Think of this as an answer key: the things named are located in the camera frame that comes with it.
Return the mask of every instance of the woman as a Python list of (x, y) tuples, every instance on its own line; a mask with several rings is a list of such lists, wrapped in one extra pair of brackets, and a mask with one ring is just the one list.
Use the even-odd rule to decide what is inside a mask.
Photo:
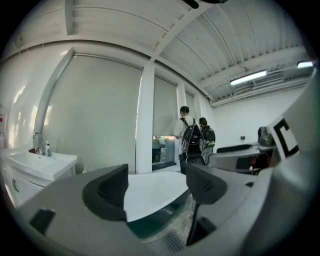
[(206, 133), (208, 131), (210, 131), (211, 133), (214, 134), (214, 131), (210, 128), (210, 126), (208, 125), (208, 122), (207, 120), (204, 118), (204, 117), (201, 117), (200, 120), (199, 120), (199, 124), (200, 124), (200, 128), (201, 128), (201, 132), (204, 136), (204, 140), (205, 140), (205, 144), (204, 144), (204, 148), (203, 148), (203, 151), (202, 151), (202, 156), (203, 156), (203, 159), (205, 161), (205, 164), (206, 165), (210, 165), (209, 164), (209, 156), (211, 154), (214, 153), (214, 147), (215, 147), (215, 141), (216, 141), (216, 136), (214, 135), (214, 140), (208, 140), (207, 136), (206, 136)]

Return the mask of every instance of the white wall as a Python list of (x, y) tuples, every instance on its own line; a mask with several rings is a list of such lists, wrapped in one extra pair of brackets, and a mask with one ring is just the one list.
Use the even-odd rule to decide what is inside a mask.
[(0, 66), (0, 104), (5, 147), (32, 146), (35, 119), (44, 89), (64, 55), (67, 44), (25, 51)]
[(155, 66), (143, 68), (136, 115), (135, 172), (152, 172), (152, 138), (154, 115)]
[(215, 150), (256, 142), (259, 127), (268, 126), (276, 120), (303, 90), (304, 87), (211, 108), (211, 127), (216, 136)]
[(196, 118), (195, 98), (189, 93), (185, 94), (186, 106), (189, 108), (189, 116)]
[[(19, 148), (33, 145), (32, 134), (38, 131), (38, 120), (41, 119), (41, 109), (44, 98), (48, 95), (48, 87), (59, 77), (59, 67), (71, 52), (103, 56), (143, 68), (148, 63), (145, 58), (132, 51), (118, 46), (110, 46), (93, 42), (59, 42), (44, 47), (38, 46), (17, 54), (0, 65), (0, 105), (5, 117), (5, 147)], [(211, 124), (211, 107), (207, 99), (183, 77), (172, 72), (165, 66), (154, 63), (157, 76), (170, 81), (177, 86), (177, 113), (181, 106), (186, 105), (186, 90), (195, 97), (195, 113), (205, 117)]]

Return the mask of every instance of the hair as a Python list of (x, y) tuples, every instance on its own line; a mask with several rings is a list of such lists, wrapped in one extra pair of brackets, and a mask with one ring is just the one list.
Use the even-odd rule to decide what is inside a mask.
[(204, 127), (206, 127), (208, 125), (207, 120), (204, 117), (201, 117), (199, 119), (199, 124), (203, 125)]
[(182, 112), (182, 113), (189, 113), (190, 111), (189, 111), (189, 108), (188, 108), (187, 106), (182, 106), (182, 107), (180, 108), (180, 112)]

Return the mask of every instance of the cabinet handle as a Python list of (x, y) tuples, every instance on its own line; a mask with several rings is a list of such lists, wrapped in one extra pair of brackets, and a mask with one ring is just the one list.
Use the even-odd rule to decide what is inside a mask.
[(14, 190), (19, 193), (19, 190), (16, 187), (16, 180), (15, 179), (12, 179), (12, 185), (13, 185)]

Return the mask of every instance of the ceiling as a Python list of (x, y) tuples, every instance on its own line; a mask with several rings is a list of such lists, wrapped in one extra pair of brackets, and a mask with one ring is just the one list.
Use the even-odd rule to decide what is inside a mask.
[(293, 20), (272, 0), (198, 2), (192, 9), (181, 0), (44, 0), (17, 28), (7, 56), (55, 41), (116, 44), (175, 70), (212, 105), (256, 90), (255, 82), (230, 85), (250, 73), (282, 72), (267, 81), (271, 91), (311, 75), (312, 68), (296, 68), (309, 57)]

